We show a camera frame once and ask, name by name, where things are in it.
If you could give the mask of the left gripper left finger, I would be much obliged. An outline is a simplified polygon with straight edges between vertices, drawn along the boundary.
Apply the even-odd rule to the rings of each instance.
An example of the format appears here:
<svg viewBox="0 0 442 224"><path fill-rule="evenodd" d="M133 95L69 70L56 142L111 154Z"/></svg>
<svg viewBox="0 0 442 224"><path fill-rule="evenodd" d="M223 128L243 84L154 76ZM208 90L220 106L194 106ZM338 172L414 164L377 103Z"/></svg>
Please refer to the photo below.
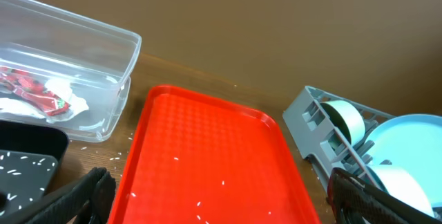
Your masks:
<svg viewBox="0 0 442 224"><path fill-rule="evenodd" d="M60 187L17 212L1 217L8 224L105 224L116 195L116 180L104 167L94 167L79 180Z"/></svg>

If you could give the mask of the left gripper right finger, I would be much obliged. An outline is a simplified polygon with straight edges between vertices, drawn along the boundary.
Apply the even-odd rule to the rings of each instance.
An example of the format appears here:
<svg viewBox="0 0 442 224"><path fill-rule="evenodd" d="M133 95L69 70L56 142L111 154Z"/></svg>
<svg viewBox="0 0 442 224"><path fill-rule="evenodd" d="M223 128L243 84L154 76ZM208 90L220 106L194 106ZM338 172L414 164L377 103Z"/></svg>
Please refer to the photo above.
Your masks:
<svg viewBox="0 0 442 224"><path fill-rule="evenodd" d="M337 223L441 224L344 169L332 169L327 202Z"/></svg>

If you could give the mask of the light blue rice bowl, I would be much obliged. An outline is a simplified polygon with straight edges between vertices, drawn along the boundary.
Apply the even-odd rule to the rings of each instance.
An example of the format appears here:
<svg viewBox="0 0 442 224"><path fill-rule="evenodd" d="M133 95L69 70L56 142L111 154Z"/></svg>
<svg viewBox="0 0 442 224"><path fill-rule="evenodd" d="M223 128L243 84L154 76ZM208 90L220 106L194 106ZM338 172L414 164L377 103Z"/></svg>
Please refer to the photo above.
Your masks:
<svg viewBox="0 0 442 224"><path fill-rule="evenodd" d="M393 165L369 165L367 168L384 192L434 217L434 211L425 192L406 170Z"/></svg>

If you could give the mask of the green bowl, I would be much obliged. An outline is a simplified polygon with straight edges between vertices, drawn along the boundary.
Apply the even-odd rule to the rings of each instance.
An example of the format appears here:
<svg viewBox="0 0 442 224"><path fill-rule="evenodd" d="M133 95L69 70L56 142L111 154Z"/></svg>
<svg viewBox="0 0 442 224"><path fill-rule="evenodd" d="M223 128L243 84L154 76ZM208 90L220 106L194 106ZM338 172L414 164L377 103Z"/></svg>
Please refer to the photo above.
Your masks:
<svg viewBox="0 0 442 224"><path fill-rule="evenodd" d="M365 123L362 115L352 104L344 100L332 100L321 102L320 105L332 124L341 131L352 146L363 140Z"/></svg>

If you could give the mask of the light blue plate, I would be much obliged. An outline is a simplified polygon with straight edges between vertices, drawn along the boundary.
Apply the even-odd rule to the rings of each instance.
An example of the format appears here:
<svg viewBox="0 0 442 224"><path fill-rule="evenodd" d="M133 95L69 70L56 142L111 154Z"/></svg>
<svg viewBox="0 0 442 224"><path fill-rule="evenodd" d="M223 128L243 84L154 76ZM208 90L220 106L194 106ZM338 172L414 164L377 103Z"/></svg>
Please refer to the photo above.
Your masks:
<svg viewBox="0 0 442 224"><path fill-rule="evenodd" d="M410 114L392 118L367 137L371 163L389 160L417 180L433 207L441 206L441 117Z"/></svg>

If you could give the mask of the white paper scrap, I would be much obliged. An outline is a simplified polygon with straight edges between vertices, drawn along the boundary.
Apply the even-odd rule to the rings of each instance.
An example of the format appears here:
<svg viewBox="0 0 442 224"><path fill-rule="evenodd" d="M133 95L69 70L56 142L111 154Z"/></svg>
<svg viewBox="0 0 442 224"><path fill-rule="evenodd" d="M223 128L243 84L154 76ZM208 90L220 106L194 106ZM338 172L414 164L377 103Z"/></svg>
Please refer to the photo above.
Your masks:
<svg viewBox="0 0 442 224"><path fill-rule="evenodd" d="M84 98L77 97L73 93L73 90L70 87L70 81L59 78L51 78L44 84L44 86L56 96L60 97L65 103L69 104L66 111L52 117L47 117L46 122L51 124L56 122L66 122L73 119L80 113L89 110L86 100Z"/></svg>

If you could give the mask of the white tissue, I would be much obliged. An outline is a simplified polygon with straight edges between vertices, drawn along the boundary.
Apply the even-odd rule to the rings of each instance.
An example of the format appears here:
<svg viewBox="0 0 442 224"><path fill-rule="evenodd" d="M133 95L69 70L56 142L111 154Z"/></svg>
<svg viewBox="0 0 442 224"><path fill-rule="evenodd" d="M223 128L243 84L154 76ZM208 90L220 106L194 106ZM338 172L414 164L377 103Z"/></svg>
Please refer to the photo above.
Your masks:
<svg viewBox="0 0 442 224"><path fill-rule="evenodd" d="M13 115L44 119L45 115L35 106L10 98L1 98L1 113L10 113Z"/></svg>

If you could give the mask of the red snack wrapper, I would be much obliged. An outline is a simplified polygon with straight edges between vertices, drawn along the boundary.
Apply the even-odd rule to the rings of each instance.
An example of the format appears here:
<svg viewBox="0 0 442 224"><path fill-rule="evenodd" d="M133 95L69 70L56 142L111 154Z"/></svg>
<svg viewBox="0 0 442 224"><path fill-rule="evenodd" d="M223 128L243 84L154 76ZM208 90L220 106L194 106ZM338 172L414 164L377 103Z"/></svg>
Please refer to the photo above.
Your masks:
<svg viewBox="0 0 442 224"><path fill-rule="evenodd" d="M31 103L47 116L52 117L65 113L70 108L67 101L47 89L44 84L26 71L2 66L1 85L6 88L7 92Z"/></svg>

